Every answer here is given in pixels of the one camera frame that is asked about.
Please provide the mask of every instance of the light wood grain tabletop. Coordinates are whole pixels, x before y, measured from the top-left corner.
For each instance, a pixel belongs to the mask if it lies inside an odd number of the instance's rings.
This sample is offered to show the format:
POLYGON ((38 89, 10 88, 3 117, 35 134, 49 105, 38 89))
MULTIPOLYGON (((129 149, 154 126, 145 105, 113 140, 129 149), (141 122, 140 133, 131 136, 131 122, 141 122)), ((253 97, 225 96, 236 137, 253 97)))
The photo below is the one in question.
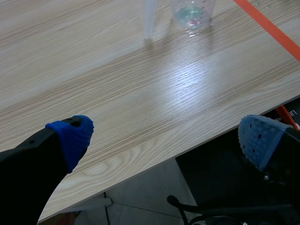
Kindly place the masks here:
MULTIPOLYGON (((300 1, 251 3, 300 45, 300 1)), ((142 8, 142 0, 0 0, 0 150, 75 114, 95 125, 40 220, 300 94, 300 63, 233 0, 217 0, 212 27, 192 38, 160 0, 144 40, 142 8)))

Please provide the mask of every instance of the tiled floor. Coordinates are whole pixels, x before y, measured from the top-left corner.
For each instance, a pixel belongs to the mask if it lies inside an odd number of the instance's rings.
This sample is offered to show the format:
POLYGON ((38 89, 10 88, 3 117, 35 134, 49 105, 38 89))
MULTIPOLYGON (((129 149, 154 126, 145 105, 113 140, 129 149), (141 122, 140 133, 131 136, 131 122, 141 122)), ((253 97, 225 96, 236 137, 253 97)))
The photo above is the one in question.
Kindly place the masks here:
MULTIPOLYGON (((176 196, 181 203, 195 205, 175 160, 120 184, 106 192, 111 225, 182 225, 179 211, 166 201, 176 196)), ((192 219, 196 214, 187 213, 192 219)), ((75 225, 106 225, 105 209, 83 211, 75 225)))

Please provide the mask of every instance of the black cable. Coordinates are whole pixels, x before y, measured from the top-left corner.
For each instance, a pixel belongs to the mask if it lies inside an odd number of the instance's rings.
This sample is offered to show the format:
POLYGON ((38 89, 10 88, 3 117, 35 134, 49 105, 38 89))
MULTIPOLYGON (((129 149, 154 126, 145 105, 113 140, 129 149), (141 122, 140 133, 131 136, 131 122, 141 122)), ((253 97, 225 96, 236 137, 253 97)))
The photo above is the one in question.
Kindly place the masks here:
POLYGON ((106 219, 107 219, 107 225, 110 225, 111 222, 109 221, 107 206, 105 206, 105 214, 106 214, 106 219))

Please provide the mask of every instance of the orange cable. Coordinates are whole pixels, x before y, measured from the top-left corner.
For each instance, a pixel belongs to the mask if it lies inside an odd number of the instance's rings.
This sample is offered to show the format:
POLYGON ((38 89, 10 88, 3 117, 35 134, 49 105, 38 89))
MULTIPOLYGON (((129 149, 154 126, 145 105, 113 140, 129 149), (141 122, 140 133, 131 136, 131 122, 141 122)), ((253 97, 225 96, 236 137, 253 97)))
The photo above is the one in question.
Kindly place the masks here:
POLYGON ((296 125, 295 121, 291 117, 290 113, 286 110, 285 106, 279 106, 275 109, 276 112, 282 117, 282 119, 288 124, 295 127, 297 130, 299 130, 298 126, 296 125))
POLYGON ((293 57, 300 61, 300 47, 284 32, 275 26, 257 8, 247 0, 234 0, 246 13, 262 26, 275 40, 277 40, 293 57))

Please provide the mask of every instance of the blue rubber fingertip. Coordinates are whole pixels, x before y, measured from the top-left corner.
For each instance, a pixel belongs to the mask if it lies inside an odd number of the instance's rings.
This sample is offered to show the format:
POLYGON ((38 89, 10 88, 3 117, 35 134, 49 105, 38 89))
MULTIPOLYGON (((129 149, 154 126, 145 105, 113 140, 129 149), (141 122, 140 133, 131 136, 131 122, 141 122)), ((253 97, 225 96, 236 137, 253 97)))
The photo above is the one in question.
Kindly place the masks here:
POLYGON ((245 156, 263 171, 276 150, 282 135, 291 126, 258 115, 244 117, 239 126, 240 146, 245 156))
POLYGON ((90 139, 94 132, 93 121, 89 117, 84 115, 73 117, 83 119, 79 127, 73 127, 71 124, 63 121, 55 121, 45 126, 46 128, 55 130, 60 139, 68 173, 71 173, 77 166, 85 149, 90 145, 90 139))

